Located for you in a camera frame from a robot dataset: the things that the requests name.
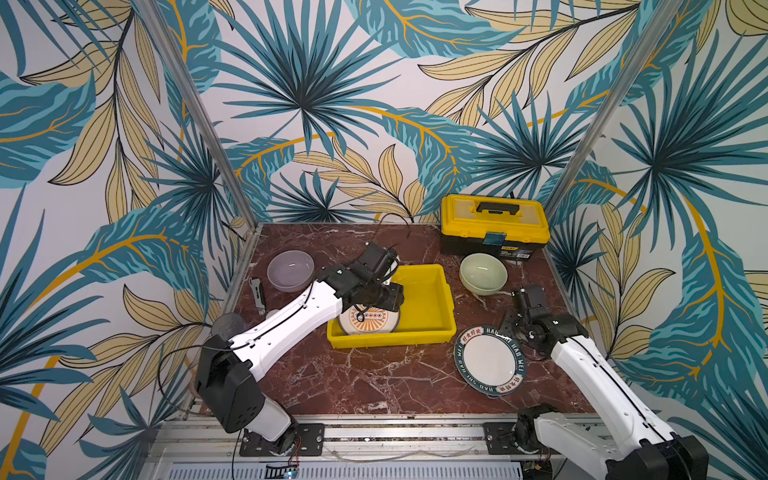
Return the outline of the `white plate dark green rim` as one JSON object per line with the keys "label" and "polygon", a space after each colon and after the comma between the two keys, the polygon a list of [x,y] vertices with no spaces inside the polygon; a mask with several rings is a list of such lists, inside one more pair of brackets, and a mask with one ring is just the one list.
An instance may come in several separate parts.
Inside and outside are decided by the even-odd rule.
{"label": "white plate dark green rim", "polygon": [[518,342],[491,326],[461,333],[454,345],[454,361],[463,380],[488,397],[509,395],[526,378],[527,360]]}

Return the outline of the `yellow plastic bin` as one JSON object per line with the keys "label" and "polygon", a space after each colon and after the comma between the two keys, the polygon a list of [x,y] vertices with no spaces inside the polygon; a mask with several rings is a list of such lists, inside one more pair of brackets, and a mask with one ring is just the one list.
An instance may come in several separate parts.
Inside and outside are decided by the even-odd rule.
{"label": "yellow plastic bin", "polygon": [[404,287],[405,301],[397,329],[389,334],[346,335],[338,319],[328,323],[326,337],[335,349],[439,344],[456,334],[454,302],[442,266],[406,265],[393,281]]}

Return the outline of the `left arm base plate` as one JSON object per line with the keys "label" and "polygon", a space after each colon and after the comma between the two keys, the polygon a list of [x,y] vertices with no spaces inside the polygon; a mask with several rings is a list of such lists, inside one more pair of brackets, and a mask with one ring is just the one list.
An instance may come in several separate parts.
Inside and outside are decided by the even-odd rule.
{"label": "left arm base plate", "polygon": [[319,457],[322,455],[325,425],[292,424],[277,440],[269,441],[256,432],[245,430],[239,447],[242,457]]}

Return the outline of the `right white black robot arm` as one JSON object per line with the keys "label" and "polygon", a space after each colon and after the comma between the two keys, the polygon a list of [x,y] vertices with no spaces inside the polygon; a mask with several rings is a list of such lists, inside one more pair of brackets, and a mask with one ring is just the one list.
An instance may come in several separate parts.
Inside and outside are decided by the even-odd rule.
{"label": "right white black robot arm", "polygon": [[603,440],[549,404],[520,411],[511,443],[521,452],[550,449],[595,479],[704,479],[709,454],[694,436],[681,436],[656,415],[608,364],[586,328],[554,314],[539,285],[511,294],[501,331],[562,369],[610,433]]}

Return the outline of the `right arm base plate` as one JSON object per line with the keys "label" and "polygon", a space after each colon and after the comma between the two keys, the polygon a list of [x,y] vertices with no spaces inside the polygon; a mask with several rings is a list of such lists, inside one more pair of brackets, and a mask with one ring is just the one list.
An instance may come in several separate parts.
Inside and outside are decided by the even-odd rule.
{"label": "right arm base plate", "polygon": [[546,457],[556,453],[556,450],[539,441],[531,422],[487,422],[482,427],[490,455],[526,454]]}

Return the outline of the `orange sunburst plate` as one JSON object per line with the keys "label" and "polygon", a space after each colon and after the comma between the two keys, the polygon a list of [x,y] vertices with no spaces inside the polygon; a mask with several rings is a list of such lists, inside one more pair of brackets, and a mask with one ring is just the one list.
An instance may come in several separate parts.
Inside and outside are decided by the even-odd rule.
{"label": "orange sunburst plate", "polygon": [[364,311],[361,306],[353,306],[341,314],[338,322],[346,335],[389,334],[397,329],[399,319],[398,312],[374,307]]}

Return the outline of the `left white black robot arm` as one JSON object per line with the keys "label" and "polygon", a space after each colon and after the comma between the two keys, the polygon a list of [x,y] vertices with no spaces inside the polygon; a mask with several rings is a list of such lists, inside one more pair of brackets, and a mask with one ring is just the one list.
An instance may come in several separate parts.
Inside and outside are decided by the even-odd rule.
{"label": "left white black robot arm", "polygon": [[201,347],[195,389],[228,433],[243,429],[279,443],[293,440],[293,417],[262,393],[259,381],[316,328],[352,307],[397,312],[404,287],[392,281],[396,250],[368,243],[356,259],[323,267],[308,287],[271,318],[229,339]]}

